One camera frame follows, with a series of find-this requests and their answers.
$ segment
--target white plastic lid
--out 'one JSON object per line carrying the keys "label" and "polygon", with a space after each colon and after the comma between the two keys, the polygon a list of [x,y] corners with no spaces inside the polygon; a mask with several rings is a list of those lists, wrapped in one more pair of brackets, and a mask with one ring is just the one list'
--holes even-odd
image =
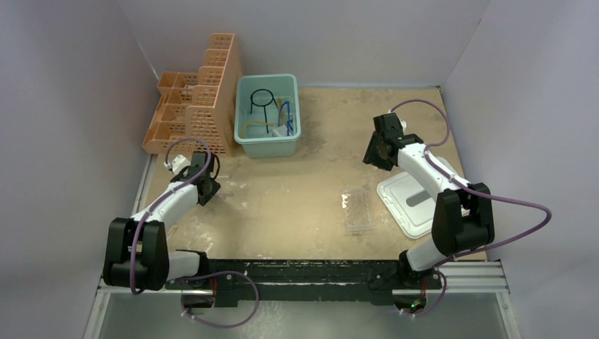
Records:
{"label": "white plastic lid", "polygon": [[[455,172],[447,160],[438,159]],[[431,232],[435,202],[414,177],[402,172],[381,182],[376,191],[407,237],[418,239]]]}

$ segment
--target light blue plastic container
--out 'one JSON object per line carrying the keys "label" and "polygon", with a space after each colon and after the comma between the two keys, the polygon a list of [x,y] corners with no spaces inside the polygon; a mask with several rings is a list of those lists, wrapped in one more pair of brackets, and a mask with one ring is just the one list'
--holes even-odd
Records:
{"label": "light blue plastic container", "polygon": [[[269,123],[275,123],[275,126],[269,126],[269,133],[266,133],[266,126],[262,124],[248,124],[244,135],[241,135],[243,126],[248,121],[264,121],[264,110],[262,107],[255,106],[251,109],[251,94],[258,89],[265,88],[271,91],[275,97],[275,102],[279,99],[282,102],[289,101],[290,119],[293,132],[289,136],[271,136],[272,128],[276,125],[286,125],[289,117],[287,108],[282,110],[283,116],[280,117],[278,104],[271,103],[266,106],[266,119]],[[271,95],[266,91],[257,92],[254,95],[254,101],[260,105],[266,104],[271,100]],[[297,99],[297,79],[292,74],[270,74],[264,76],[242,76],[237,81],[237,98],[235,105],[235,141],[243,146],[248,157],[288,157],[295,153],[297,141],[302,135],[302,125],[300,122],[300,106]]]}

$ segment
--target tabletop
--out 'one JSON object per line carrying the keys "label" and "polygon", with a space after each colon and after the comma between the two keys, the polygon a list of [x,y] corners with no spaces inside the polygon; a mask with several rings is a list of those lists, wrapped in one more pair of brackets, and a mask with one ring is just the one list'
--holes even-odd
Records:
{"label": "tabletop", "polygon": [[[209,258],[397,259],[426,240],[403,234],[376,192],[402,172],[362,163],[374,130],[372,118],[404,100],[420,98],[441,107],[437,88],[299,90],[302,135],[292,157],[250,159],[241,147],[221,156],[222,185],[206,206],[197,205],[168,232],[169,250],[206,251]],[[421,103],[401,107],[399,117],[425,143],[445,134],[443,117]],[[453,138],[432,150],[463,176]],[[172,174],[159,155],[146,203],[167,186]],[[348,231],[341,194],[365,192],[370,229]],[[485,260],[484,253],[468,259]]]}

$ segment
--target metal frame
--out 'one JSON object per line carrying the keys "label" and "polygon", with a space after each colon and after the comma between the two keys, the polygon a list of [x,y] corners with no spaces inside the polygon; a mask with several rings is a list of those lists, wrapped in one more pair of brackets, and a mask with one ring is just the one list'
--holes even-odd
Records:
{"label": "metal frame", "polygon": [[[156,155],[148,157],[134,201],[133,213],[137,213],[141,209],[141,206],[145,204],[157,161],[158,157]],[[450,262],[444,264],[439,269],[447,277],[447,293],[494,293],[508,338],[521,339],[516,319],[514,318],[513,308],[509,300],[509,287],[501,262]],[[110,295],[113,293],[121,294],[130,292],[128,288],[108,286],[104,284],[103,280],[100,280],[90,319],[85,330],[85,335],[83,336],[84,339],[99,338],[106,309],[110,301]],[[144,294],[180,295],[182,292],[183,290],[166,290],[162,288],[158,291],[148,290]],[[440,293],[441,290],[428,290],[427,292],[434,294]],[[186,295],[209,296],[212,295],[212,290],[185,290],[184,293]],[[413,294],[414,290],[393,290],[393,295]]]}

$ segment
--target white wall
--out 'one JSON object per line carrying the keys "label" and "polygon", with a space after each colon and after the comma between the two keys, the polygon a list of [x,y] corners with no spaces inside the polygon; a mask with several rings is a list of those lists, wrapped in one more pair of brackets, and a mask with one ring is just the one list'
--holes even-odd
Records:
{"label": "white wall", "polygon": [[[494,0],[444,87],[470,180],[553,221],[501,258],[524,338],[597,338],[599,2]],[[542,213],[494,203],[496,239]]]}
{"label": "white wall", "polygon": [[120,0],[158,74],[197,71],[211,33],[235,32],[247,74],[300,85],[442,84],[489,0]]}
{"label": "white wall", "polygon": [[81,338],[155,78],[116,1],[0,2],[0,337]]}

